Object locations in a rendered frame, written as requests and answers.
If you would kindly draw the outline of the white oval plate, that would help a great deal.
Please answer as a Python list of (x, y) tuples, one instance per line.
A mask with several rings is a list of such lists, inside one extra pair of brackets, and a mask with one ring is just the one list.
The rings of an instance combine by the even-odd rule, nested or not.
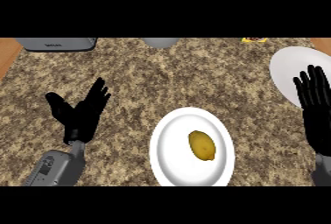
[[(216, 146), (215, 160), (200, 160), (190, 134), (204, 132)], [(161, 186), (228, 186), (234, 175), (234, 140), (219, 118), (204, 109), (175, 109), (160, 120), (150, 139), (150, 165)]]

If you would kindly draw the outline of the grey round container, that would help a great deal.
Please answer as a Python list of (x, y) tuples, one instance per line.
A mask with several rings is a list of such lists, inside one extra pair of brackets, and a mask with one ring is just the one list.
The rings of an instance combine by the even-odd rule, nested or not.
[(154, 48), (172, 47), (178, 42), (179, 38), (144, 38), (145, 44)]

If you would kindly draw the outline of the white round plate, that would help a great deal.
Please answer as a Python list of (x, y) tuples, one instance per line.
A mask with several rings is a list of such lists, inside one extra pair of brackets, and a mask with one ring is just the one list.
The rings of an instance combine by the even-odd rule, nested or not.
[(302, 46), (289, 46), (274, 54), (269, 63), (274, 84), (286, 99), (299, 108), (302, 108), (302, 104), (296, 91), (294, 77), (300, 76), (302, 71), (308, 71), (309, 65), (323, 67), (331, 86), (331, 56), (318, 50)]

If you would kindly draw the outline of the grey appliance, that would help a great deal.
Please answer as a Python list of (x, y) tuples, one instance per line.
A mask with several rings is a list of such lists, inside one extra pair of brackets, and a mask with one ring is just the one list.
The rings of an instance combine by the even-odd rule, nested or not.
[(96, 47), (96, 38), (15, 38), (23, 47), (36, 53), (85, 52)]

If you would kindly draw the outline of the yellow lemon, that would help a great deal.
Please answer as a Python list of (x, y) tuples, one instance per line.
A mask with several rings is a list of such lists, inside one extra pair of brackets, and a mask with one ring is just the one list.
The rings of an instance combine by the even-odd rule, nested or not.
[(190, 134), (190, 145), (193, 153), (200, 160), (215, 160), (216, 146), (213, 139), (204, 132), (195, 130)]

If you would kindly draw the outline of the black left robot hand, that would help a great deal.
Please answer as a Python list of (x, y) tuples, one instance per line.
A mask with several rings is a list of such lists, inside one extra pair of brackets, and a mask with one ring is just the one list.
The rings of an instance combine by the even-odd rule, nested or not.
[(65, 144), (71, 144), (77, 140), (86, 144), (94, 139), (99, 126), (99, 117), (111, 97), (108, 90), (105, 80), (98, 78), (86, 99), (79, 102), (76, 107), (71, 107), (55, 92), (46, 93), (52, 116), (65, 126)]

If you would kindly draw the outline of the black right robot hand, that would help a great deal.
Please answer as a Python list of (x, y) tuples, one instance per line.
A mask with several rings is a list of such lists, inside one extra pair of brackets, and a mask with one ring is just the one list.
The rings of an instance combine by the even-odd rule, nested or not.
[(331, 86), (321, 66), (294, 77), (297, 97), (303, 109), (305, 134), (317, 153), (331, 157)]

